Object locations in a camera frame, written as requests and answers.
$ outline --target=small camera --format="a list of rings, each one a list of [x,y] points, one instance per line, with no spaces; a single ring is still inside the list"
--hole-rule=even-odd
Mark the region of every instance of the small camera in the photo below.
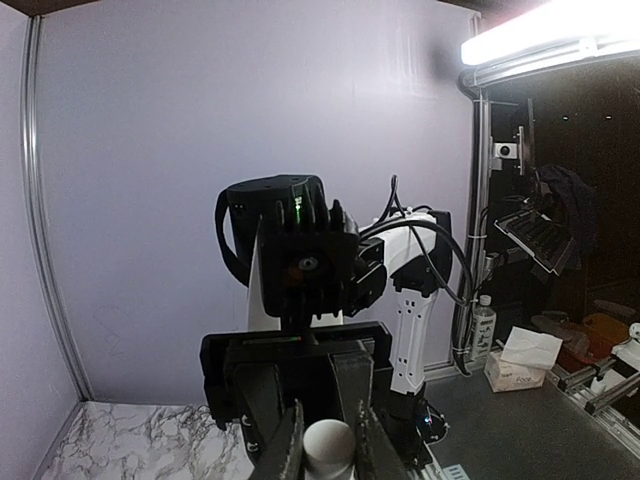
[[[495,143],[493,145],[493,156],[496,158],[503,158],[505,160],[517,160],[518,144],[517,143]]]

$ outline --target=metal pole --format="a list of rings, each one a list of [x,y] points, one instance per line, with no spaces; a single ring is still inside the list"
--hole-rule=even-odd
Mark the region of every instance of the metal pole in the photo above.
[[[478,136],[476,137],[476,162],[472,172],[471,195],[469,204],[469,234],[467,238],[467,258],[474,274],[475,291],[482,281],[484,269],[484,241],[486,238],[486,220],[482,212],[489,205],[489,179],[491,176],[491,103],[489,94],[481,89],[476,100],[476,123]],[[464,292],[464,278],[461,279],[460,292]],[[466,348],[469,331],[469,310],[471,306],[457,308],[457,321],[461,328],[458,330],[458,345]]]
[[[37,132],[36,80],[42,17],[29,19],[22,64],[22,172],[31,244],[51,328],[81,401],[93,399],[76,348],[51,261]]]

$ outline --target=fluorescent light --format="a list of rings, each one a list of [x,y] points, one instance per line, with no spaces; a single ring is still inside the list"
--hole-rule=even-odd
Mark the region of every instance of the fluorescent light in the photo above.
[[[462,44],[462,62],[481,65],[579,41],[585,57],[598,39],[640,40],[640,0],[552,0]]]

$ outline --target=keyboard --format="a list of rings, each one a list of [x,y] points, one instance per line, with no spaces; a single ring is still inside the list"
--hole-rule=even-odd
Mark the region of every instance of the keyboard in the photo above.
[[[566,226],[531,208],[496,220],[495,226],[555,275],[562,273],[577,245]]]

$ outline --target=green led light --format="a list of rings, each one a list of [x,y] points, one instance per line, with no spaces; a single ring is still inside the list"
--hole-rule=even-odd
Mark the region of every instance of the green led light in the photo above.
[[[300,223],[300,215],[301,215],[300,211],[302,210],[302,197],[296,197],[295,203],[296,203],[296,219],[298,223]]]

